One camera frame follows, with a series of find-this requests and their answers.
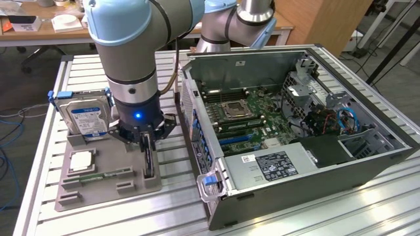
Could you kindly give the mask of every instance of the motherboard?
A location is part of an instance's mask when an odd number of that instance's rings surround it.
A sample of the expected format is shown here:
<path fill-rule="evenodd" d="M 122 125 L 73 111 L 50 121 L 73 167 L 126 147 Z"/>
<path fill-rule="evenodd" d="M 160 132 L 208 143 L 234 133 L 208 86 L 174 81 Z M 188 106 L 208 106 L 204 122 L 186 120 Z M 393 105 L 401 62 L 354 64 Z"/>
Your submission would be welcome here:
<path fill-rule="evenodd" d="M 202 98 L 224 156 L 286 145 L 296 138 L 274 89 L 210 91 Z"/>

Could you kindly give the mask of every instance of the blue cable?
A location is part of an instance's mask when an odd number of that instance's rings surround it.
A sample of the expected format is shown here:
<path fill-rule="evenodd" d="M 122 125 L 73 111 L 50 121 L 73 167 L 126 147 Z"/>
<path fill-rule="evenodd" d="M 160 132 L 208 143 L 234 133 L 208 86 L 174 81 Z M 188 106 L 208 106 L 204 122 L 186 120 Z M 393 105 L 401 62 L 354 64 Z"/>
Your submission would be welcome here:
<path fill-rule="evenodd" d="M 358 131 L 358 130 L 360 130 L 358 119 L 357 119 L 357 116 L 356 116 L 354 111 L 353 111 L 350 108 L 348 108 L 348 107 L 340 108 L 340 109 L 337 110 L 337 112 L 336 112 L 336 119 L 337 119 L 337 121 L 338 121 L 338 125 L 341 126 L 342 129 L 345 129 L 345 126 L 344 126 L 344 124 L 342 124 L 342 122 L 341 122 L 341 120 L 340 120 L 340 112 L 341 112 L 341 111 L 346 111 L 346 112 L 350 112 L 350 113 L 352 113 L 353 118 L 354 118 L 354 123 L 356 123 L 356 131 Z"/>
<path fill-rule="evenodd" d="M 18 125 L 20 127 L 20 132 L 18 134 L 14 136 L 14 138 L 12 138 L 10 141 L 8 141 L 5 144 L 0 145 L 0 148 L 5 147 L 6 145 L 9 145 L 18 137 L 20 135 L 22 134 L 24 132 L 24 125 L 21 123 L 16 123 L 16 122 L 8 122 L 8 121 L 4 121 L 4 120 L 0 120 L 1 123 L 4 124 L 14 124 L 14 125 Z"/>
<path fill-rule="evenodd" d="M 12 200 L 1 207 L 0 211 L 2 211 L 9 205 L 12 205 L 12 203 L 17 200 L 18 198 L 18 182 L 17 182 L 17 177 L 16 177 L 16 172 L 14 172 L 14 167 L 12 162 L 9 161 L 8 158 L 5 158 L 4 156 L 0 156 L 0 158 L 6 161 L 10 170 L 12 170 L 12 175 L 13 175 L 13 180 L 14 180 L 14 184 L 16 184 L 16 192 L 14 192 L 14 197 L 12 198 Z"/>

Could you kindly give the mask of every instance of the sticker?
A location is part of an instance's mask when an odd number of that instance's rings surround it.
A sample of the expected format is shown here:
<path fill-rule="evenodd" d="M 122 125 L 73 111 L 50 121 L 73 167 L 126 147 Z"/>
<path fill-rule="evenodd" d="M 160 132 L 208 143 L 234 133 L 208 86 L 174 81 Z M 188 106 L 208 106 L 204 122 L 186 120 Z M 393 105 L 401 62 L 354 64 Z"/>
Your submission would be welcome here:
<path fill-rule="evenodd" d="M 284 151 L 265 156 L 258 156 L 256 158 L 256 162 L 268 181 L 273 181 L 298 174 Z"/>
<path fill-rule="evenodd" d="M 242 128 L 245 126 L 246 126 L 245 124 L 240 124 L 240 125 L 230 126 L 228 129 L 237 129 L 237 128 Z"/>
<path fill-rule="evenodd" d="M 236 64 L 234 64 L 234 66 L 244 66 L 244 65 L 245 65 L 245 61 L 244 60 L 237 61 Z"/>
<path fill-rule="evenodd" d="M 98 107 L 72 110 L 72 116 L 80 133 L 88 137 L 97 137 L 106 134 L 106 123 L 98 117 L 101 111 Z"/>
<path fill-rule="evenodd" d="M 246 163 L 246 162 L 250 162 L 250 161 L 254 161 L 254 155 L 248 155 L 248 156 L 241 156 L 242 158 L 242 162 Z"/>
<path fill-rule="evenodd" d="M 261 124 L 261 120 L 249 121 L 246 125 Z"/>

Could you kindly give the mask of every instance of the blue cable on floor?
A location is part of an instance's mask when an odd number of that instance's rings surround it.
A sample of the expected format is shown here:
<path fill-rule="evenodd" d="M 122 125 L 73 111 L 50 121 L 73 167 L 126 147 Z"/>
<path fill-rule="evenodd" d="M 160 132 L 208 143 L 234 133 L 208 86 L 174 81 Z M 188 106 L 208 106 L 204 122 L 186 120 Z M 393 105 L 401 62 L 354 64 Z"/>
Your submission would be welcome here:
<path fill-rule="evenodd" d="M 16 172 L 14 172 L 14 167 L 12 162 L 9 161 L 9 159 L 4 156 L 0 156 L 0 159 L 2 159 L 8 165 L 9 168 L 12 170 L 12 175 L 13 175 L 13 180 L 14 180 L 14 184 L 16 184 L 16 192 L 14 192 L 14 197 L 12 198 L 12 200 L 1 207 L 0 211 L 2 211 L 9 205 L 12 205 L 12 203 L 17 200 L 18 198 L 18 182 L 17 182 L 17 177 L 16 177 Z"/>
<path fill-rule="evenodd" d="M 24 125 L 22 125 L 21 123 L 8 122 L 8 121 L 4 121 L 4 120 L 0 120 L 0 123 L 18 125 L 18 128 L 20 128 L 20 132 L 18 132 L 18 134 L 16 135 L 16 137 L 12 138 L 12 140 L 8 141 L 5 144 L 1 144 L 1 145 L 0 145 L 0 148 L 2 148 L 2 147 L 5 147 L 6 145 L 9 145 L 9 144 L 20 137 L 20 135 L 21 135 L 22 132 L 24 132 Z"/>

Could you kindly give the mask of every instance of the aluminum extrusion table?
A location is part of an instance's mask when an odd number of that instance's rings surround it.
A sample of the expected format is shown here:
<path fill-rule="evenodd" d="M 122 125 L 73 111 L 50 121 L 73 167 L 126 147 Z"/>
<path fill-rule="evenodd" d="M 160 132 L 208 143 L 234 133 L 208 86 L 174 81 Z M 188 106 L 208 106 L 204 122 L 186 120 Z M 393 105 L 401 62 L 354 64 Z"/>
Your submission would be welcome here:
<path fill-rule="evenodd" d="M 420 128 L 322 49 L 313 50 L 365 97 L 420 142 Z M 160 89 L 173 70 L 173 51 L 157 52 Z M 320 68 L 320 80 L 332 92 L 341 86 Z M 97 55 L 62 61 L 53 90 L 102 89 L 108 85 Z M 161 98 L 164 111 L 174 112 L 173 91 Z M 420 152 L 388 168 L 365 185 L 280 212 L 209 231 L 180 126 L 157 143 L 162 189 L 117 201 L 56 212 L 53 210 L 62 165 L 66 126 L 49 106 L 32 166 L 14 236 L 20 235 L 418 235 Z"/>

